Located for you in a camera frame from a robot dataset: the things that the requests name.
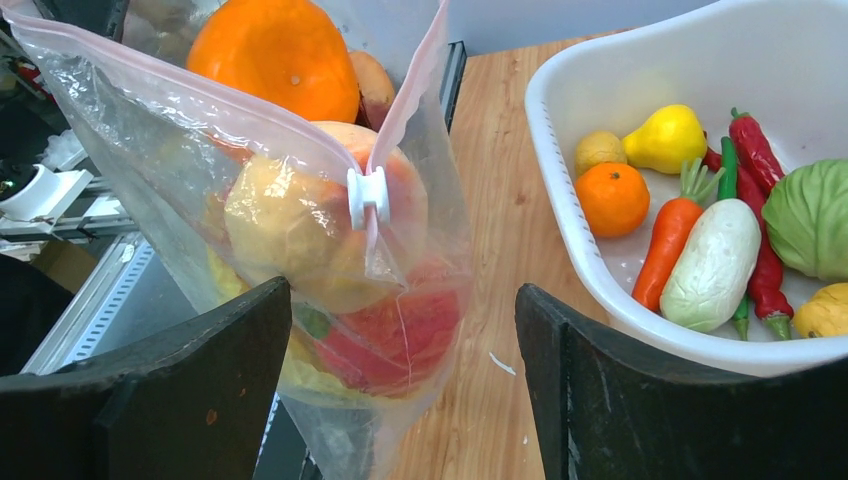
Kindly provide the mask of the yellow napa cabbage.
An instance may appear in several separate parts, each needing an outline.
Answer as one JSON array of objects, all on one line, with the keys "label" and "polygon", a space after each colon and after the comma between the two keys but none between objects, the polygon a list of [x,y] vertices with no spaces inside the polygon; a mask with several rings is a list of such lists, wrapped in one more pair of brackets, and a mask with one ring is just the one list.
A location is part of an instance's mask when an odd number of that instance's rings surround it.
[{"label": "yellow napa cabbage", "polygon": [[311,307],[302,303],[304,311],[296,313],[297,304],[272,296],[265,299],[269,304],[259,308],[260,330],[251,336],[258,347],[252,351],[260,354],[258,365],[269,365],[278,372],[278,393],[332,407],[363,406],[372,400],[371,396],[344,386],[319,364],[310,335],[298,326],[307,321],[307,315],[313,312]]}]

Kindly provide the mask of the yellow peach fruit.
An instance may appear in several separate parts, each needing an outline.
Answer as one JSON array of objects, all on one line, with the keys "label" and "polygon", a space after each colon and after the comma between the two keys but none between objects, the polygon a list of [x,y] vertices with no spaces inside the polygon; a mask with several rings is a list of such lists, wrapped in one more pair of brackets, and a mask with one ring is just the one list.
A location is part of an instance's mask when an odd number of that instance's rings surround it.
[{"label": "yellow peach fruit", "polygon": [[291,160],[253,156],[223,207],[226,261],[250,285],[281,275],[308,301],[334,314],[388,296],[423,258],[427,192],[415,166],[394,148],[384,167],[390,221],[379,227],[371,264],[366,233],[351,227],[348,192]]}]

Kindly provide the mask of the red apple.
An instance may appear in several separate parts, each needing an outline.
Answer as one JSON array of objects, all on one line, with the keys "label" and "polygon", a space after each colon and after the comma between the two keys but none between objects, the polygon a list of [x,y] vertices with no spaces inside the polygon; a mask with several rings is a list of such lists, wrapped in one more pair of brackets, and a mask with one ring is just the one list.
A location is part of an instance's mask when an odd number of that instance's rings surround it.
[{"label": "red apple", "polygon": [[408,292],[339,316],[314,342],[317,356],[343,385],[400,397],[433,375],[451,350],[467,309],[470,277],[425,262],[409,282]]}]

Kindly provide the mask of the white plastic basket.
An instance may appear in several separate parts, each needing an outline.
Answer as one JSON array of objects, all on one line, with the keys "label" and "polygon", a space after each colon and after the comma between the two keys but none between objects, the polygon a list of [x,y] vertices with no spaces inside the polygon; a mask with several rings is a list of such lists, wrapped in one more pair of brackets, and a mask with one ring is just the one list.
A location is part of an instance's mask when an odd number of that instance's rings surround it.
[{"label": "white plastic basket", "polygon": [[590,233],[573,189],[574,150],[595,130],[619,135],[655,110],[685,104],[712,146],[732,109],[760,123],[784,170],[847,154],[847,5],[719,1],[569,47],[532,76],[525,109],[548,196],[572,264],[613,327],[720,369],[774,376],[844,357],[845,337],[777,339],[754,322],[747,341],[676,326],[630,295],[652,225],[617,239]]}]

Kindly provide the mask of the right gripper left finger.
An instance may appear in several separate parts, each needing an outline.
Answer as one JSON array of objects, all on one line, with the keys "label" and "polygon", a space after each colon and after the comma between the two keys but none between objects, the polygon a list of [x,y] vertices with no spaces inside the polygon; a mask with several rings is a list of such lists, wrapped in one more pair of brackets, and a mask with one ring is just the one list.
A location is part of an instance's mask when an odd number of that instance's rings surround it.
[{"label": "right gripper left finger", "polygon": [[205,314],[47,375],[1,381],[5,479],[249,479],[279,374],[256,362],[271,279]]}]

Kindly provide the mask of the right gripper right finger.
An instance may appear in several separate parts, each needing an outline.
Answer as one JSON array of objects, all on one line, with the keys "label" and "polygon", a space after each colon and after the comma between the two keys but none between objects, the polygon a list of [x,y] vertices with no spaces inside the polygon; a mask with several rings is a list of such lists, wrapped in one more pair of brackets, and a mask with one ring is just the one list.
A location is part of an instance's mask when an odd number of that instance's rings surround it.
[{"label": "right gripper right finger", "polygon": [[659,350],[525,284],[515,300],[549,479],[843,479],[847,363],[777,377]]}]

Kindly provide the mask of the clear zip top bag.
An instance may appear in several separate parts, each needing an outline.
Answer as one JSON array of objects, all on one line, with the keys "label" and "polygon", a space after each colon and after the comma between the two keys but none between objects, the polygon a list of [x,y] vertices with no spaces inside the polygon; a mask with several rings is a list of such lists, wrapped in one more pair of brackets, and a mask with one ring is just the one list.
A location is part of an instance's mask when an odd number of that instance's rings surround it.
[{"label": "clear zip top bag", "polygon": [[441,109],[444,1],[167,2],[120,40],[1,9],[200,310],[277,276],[277,394],[327,479],[384,479],[442,392],[471,290]]}]

